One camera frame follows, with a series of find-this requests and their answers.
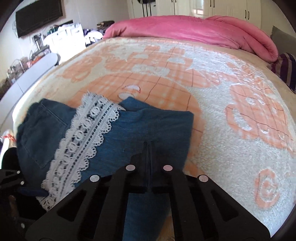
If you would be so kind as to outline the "blue denim lace-trimmed pants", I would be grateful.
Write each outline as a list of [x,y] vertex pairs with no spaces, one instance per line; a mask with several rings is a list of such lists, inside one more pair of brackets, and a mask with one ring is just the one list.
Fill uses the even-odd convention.
[[189,111],[162,110],[132,97],[117,104],[86,93],[78,108],[41,99],[18,127],[20,167],[29,186],[44,192],[39,202],[50,210],[90,176],[105,177],[128,165],[144,143],[182,169],[193,119]]

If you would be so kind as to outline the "orange white fleece blanket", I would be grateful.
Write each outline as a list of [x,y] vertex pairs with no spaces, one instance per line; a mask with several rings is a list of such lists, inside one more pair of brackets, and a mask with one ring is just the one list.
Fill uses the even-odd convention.
[[14,110],[14,132],[41,99],[78,108],[86,93],[193,114],[182,170],[208,175],[268,229],[295,205],[295,121],[262,71],[220,47],[111,38],[42,77]]

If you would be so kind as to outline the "beige bed sheet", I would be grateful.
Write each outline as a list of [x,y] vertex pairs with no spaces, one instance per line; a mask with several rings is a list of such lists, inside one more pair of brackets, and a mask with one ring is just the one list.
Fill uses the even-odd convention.
[[290,111],[293,120],[295,121],[295,94],[288,88],[288,86],[271,70],[268,68],[268,63],[260,59],[258,56],[251,54],[243,50],[234,50],[228,48],[221,48],[221,51],[237,57],[240,60],[250,63],[255,66],[257,70],[263,72],[263,74],[270,80],[274,87],[277,89],[283,102]]

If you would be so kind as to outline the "purple striped pillow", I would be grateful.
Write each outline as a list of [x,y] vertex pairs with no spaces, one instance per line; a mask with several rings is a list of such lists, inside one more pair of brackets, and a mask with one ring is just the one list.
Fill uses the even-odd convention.
[[290,53],[282,53],[278,59],[270,64],[269,69],[276,74],[295,93],[295,56]]

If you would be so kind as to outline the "white drawer cabinet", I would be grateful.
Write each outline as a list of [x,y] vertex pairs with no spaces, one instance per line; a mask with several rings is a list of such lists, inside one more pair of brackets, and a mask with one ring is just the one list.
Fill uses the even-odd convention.
[[86,49],[85,37],[80,23],[62,25],[44,40],[52,53],[59,56],[59,64],[68,61]]

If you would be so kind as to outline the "clothes heap beside cabinet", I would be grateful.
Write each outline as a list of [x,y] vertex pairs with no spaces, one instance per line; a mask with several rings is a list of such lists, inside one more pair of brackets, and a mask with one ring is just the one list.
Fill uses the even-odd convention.
[[106,30],[114,23],[115,21],[102,21],[96,25],[95,29],[83,29],[86,47],[101,41]]

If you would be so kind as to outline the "pink comforter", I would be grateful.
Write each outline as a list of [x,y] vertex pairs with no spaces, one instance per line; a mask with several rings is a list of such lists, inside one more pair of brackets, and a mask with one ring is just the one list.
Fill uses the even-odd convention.
[[273,63],[278,49],[272,39],[255,25],[231,16],[149,16],[112,24],[104,38],[155,37],[201,42],[241,49]]

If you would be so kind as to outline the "grey quilted headboard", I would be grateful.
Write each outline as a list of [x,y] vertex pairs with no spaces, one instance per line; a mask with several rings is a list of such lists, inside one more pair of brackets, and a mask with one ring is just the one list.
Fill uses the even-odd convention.
[[279,54],[290,53],[296,55],[296,38],[273,26],[271,39],[276,45]]

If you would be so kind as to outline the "white wardrobe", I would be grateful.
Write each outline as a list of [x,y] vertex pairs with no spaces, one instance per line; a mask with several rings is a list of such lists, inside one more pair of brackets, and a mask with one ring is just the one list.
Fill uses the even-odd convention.
[[128,0],[131,19],[147,16],[186,15],[198,18],[232,16],[261,28],[261,1],[252,0]]

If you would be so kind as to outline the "black wall television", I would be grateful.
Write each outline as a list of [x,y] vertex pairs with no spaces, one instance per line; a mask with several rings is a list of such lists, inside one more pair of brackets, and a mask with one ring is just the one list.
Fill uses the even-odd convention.
[[16,32],[23,37],[63,16],[60,0],[35,1],[16,12]]

